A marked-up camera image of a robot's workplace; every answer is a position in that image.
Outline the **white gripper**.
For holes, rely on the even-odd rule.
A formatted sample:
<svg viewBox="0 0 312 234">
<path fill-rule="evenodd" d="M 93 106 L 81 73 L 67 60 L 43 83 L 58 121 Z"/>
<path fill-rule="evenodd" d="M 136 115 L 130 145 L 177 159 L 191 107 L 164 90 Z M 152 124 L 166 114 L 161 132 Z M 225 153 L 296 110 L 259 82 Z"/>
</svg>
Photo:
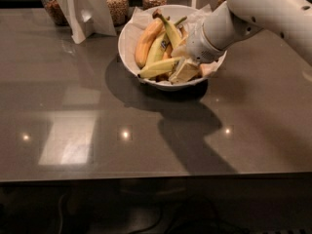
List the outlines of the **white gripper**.
<svg viewBox="0 0 312 234">
<path fill-rule="evenodd" d="M 204 24 L 198 22 L 189 33 L 186 46 L 180 45 L 172 50 L 172 58 L 182 57 L 182 59 L 169 77 L 169 81 L 172 84 L 187 83 L 199 73 L 199 63 L 193 59 L 212 63 L 218 61 L 224 54 L 224 50 L 219 50 L 210 43 L 204 33 Z"/>
</svg>

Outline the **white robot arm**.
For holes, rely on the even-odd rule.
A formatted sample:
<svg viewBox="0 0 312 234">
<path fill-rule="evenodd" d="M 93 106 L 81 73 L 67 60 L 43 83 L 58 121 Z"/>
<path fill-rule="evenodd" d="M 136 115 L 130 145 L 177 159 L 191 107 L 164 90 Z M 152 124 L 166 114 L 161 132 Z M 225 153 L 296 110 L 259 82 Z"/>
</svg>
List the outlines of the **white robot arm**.
<svg viewBox="0 0 312 234">
<path fill-rule="evenodd" d="M 225 0 L 196 21 L 173 55 L 212 63 L 233 44 L 266 29 L 312 65 L 312 3 L 309 0 Z"/>
</svg>

